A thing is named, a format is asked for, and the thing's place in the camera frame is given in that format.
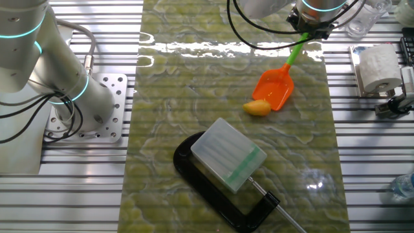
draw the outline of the toilet paper roll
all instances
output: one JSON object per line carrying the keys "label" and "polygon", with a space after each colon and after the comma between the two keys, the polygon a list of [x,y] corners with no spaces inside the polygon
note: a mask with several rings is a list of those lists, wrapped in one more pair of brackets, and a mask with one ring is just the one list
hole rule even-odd
{"label": "toilet paper roll", "polygon": [[380,93],[398,87],[401,74],[394,46],[378,45],[361,52],[360,72],[367,93]]}

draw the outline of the mat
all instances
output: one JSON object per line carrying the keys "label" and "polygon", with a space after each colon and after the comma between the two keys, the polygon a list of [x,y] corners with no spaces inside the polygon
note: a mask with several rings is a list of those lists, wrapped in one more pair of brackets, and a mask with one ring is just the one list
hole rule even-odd
{"label": "mat", "polygon": [[[255,22],[292,30],[285,22],[290,8]],[[261,32],[232,15],[242,36],[260,46],[299,39]],[[349,232],[320,42],[306,44],[292,66],[295,90],[283,108],[258,118],[242,105],[252,100],[261,74],[280,68],[291,49],[241,43],[220,0],[145,0],[141,31],[118,232],[234,232],[173,166],[176,147],[219,117],[266,151],[253,178],[305,230]],[[244,213],[261,199],[250,183],[234,195],[209,178]],[[256,232],[295,231],[275,211]]]}

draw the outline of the shovel handle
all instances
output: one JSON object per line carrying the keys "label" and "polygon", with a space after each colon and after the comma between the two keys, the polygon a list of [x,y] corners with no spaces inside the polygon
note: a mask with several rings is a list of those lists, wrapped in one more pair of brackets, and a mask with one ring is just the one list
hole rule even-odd
{"label": "shovel handle", "polygon": [[[308,38],[308,35],[309,35],[309,33],[307,33],[307,32],[303,33],[302,37],[300,37],[300,41],[306,40]],[[300,50],[302,49],[303,44],[304,43],[300,43],[299,45],[296,45],[293,48],[292,53],[290,54],[289,58],[286,61],[287,64],[292,65],[295,62],[296,57],[298,56]]]}

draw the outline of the paper roll holder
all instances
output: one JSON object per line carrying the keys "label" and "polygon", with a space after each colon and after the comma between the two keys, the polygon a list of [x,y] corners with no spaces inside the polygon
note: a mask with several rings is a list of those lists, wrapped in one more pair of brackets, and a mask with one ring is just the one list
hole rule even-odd
{"label": "paper roll holder", "polygon": [[364,89],[364,84],[362,83],[361,73],[360,73],[360,54],[362,51],[368,49],[372,46],[350,46],[349,51],[351,52],[351,61],[353,65],[353,69],[355,72],[356,78],[356,92],[358,93],[359,97],[364,98],[391,98],[395,96],[395,90],[392,89],[390,91],[386,91],[383,93],[376,93],[379,88],[384,88],[388,85],[388,83],[381,83],[376,86],[374,91],[370,93],[366,92]]}

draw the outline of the orange scoop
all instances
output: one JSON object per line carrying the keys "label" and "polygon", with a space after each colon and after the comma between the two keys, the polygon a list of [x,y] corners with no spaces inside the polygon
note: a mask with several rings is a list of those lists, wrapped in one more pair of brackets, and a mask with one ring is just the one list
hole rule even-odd
{"label": "orange scoop", "polygon": [[[307,39],[308,33],[303,33],[300,41]],[[294,63],[303,43],[296,45],[286,63],[280,69],[264,72],[253,92],[254,100],[265,100],[270,103],[273,110],[282,108],[287,98],[292,94],[294,84],[289,75],[290,66]]]}

